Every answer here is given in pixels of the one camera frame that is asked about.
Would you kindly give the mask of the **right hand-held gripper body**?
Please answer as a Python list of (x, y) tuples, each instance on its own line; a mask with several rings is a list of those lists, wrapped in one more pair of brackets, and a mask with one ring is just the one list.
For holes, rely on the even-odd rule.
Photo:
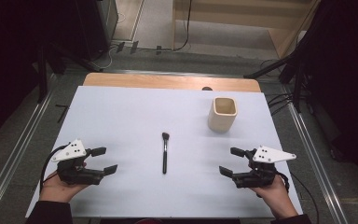
[(279, 175), (283, 179), (287, 189), (290, 188), (288, 177), (276, 169), (275, 163), (294, 160), (296, 158), (295, 154), (265, 146), (244, 151), (244, 157), (248, 160), (251, 171), (233, 174), (232, 180), (238, 188), (269, 186), (272, 184), (275, 175)]

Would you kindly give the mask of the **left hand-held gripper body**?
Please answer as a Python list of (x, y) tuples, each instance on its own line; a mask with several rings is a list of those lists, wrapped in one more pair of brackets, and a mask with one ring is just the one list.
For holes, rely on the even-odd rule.
[(85, 159), (91, 156), (92, 150), (93, 148), (85, 148), (80, 139), (62, 146), (51, 159), (57, 163), (57, 174), (61, 181), (69, 185), (99, 185), (104, 177), (103, 171), (84, 166)]

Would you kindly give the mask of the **aluminium floor rail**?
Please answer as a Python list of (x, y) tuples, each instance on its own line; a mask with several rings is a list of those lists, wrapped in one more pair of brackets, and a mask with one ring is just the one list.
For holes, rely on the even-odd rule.
[(47, 96), (37, 104), (35, 107), (32, 116), (27, 121), (24, 129), (21, 132), (19, 139), (16, 142), (16, 145), (13, 147), (5, 166), (0, 172), (0, 201), (3, 198), (7, 186), (17, 170), (18, 165), (20, 164), (21, 158), (24, 155), (26, 148), (28, 147), (31, 139), (34, 136), (34, 132), (38, 127), (40, 120), (42, 119), (45, 111), (48, 107), (52, 95), (52, 91), (47, 93)]
[(313, 172), (315, 173), (315, 177), (321, 188), (321, 192), (324, 196), (324, 200), (330, 211), (332, 219), (334, 220), (334, 223), (349, 224), (348, 219), (343, 211), (342, 205), (337, 196), (337, 193), (334, 189), (334, 186), (331, 183), (328, 174), (324, 169), (323, 163), (319, 157), (317, 149), (313, 144), (313, 141), (310, 137), (302, 115), (296, 112), (296, 109), (293, 105), (289, 105), (289, 111), (296, 125), (297, 131), (310, 160), (310, 165), (312, 167)]

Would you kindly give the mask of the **beige square cup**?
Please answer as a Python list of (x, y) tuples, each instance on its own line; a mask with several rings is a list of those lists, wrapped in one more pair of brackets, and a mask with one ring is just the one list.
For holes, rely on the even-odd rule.
[(208, 127), (214, 132), (226, 133), (237, 115), (237, 104), (233, 98), (215, 97), (208, 116)]

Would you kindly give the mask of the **person's left hand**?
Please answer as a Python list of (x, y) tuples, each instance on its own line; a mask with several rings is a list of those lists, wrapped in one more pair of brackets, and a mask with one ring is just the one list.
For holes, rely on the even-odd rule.
[(57, 172), (51, 173), (48, 178), (42, 182), (40, 201), (69, 203), (80, 191), (87, 188), (88, 185), (68, 185), (61, 181)]

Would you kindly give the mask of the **black metal stand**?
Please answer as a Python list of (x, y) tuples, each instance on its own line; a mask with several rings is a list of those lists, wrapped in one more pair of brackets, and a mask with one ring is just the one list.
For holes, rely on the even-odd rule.
[(40, 104), (48, 94), (48, 79), (47, 79), (47, 63), (53, 71), (62, 74), (65, 71), (65, 66), (61, 55), (71, 59), (73, 62), (82, 66), (90, 72), (100, 72), (102, 68), (96, 65), (87, 63), (73, 52), (65, 49), (54, 42), (39, 44), (37, 47), (37, 72), (38, 72), (38, 87), (39, 96), (37, 102)]
[(292, 78), (295, 79), (294, 92), (292, 93), (292, 104), (294, 105), (296, 112), (300, 113), (299, 102), (304, 69), (302, 55), (305, 52), (306, 47), (307, 41), (305, 39), (302, 39), (295, 47), (295, 50), (288, 56), (285, 56), (277, 62), (272, 63), (267, 67), (262, 68), (255, 73), (252, 73), (251, 75), (244, 75), (243, 77), (247, 79), (257, 79), (275, 69), (278, 69), (281, 66), (284, 66), (281, 74), (279, 75), (279, 80), (282, 84), (288, 84), (292, 80)]

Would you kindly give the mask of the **person's right hand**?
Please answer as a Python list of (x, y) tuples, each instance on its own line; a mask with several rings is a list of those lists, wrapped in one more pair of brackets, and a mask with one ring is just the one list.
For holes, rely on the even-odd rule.
[(279, 175), (274, 176), (271, 185), (262, 188), (252, 188), (252, 191), (263, 199), (276, 219), (285, 219), (298, 215)]

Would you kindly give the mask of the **light wooden furniture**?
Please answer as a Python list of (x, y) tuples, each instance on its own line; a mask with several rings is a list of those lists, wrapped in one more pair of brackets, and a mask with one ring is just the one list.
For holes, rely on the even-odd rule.
[(235, 24), (268, 29), (279, 58), (290, 54), (306, 31), (321, 0), (172, 0), (172, 22)]

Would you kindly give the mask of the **black makeup brush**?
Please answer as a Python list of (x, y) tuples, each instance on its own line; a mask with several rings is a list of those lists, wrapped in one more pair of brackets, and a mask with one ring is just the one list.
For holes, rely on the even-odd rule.
[(167, 173), (167, 164), (168, 164), (168, 141), (170, 135), (168, 133), (162, 133), (163, 139), (163, 162), (162, 162), (162, 173)]

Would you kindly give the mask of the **black curtain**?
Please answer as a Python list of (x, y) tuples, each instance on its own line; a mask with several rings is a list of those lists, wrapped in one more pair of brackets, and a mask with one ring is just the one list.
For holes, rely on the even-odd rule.
[(68, 0), (0, 0), (0, 128), (38, 88), (37, 47), (53, 42)]
[(332, 145), (358, 165), (358, 0), (322, 0), (308, 34), (310, 91), (337, 127)]

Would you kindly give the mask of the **dark cabinet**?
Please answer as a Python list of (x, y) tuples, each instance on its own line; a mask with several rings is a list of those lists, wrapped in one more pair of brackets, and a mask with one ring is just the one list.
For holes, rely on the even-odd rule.
[(82, 34), (81, 55), (91, 60), (107, 52), (118, 21), (116, 0), (75, 0)]

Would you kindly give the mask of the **white table mat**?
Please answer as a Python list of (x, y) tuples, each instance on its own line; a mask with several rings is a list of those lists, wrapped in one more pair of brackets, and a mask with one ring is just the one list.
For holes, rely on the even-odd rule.
[[(58, 146), (77, 138), (87, 148), (105, 147), (88, 158), (91, 169), (116, 165), (100, 185), (71, 201), (74, 217), (239, 218), (270, 217), (262, 199), (239, 189), (219, 167), (247, 171), (232, 147), (280, 148), (265, 96), (228, 93), (238, 115), (226, 133), (208, 127), (216, 91), (80, 87), (57, 137)], [(168, 133), (167, 173), (162, 173)]]

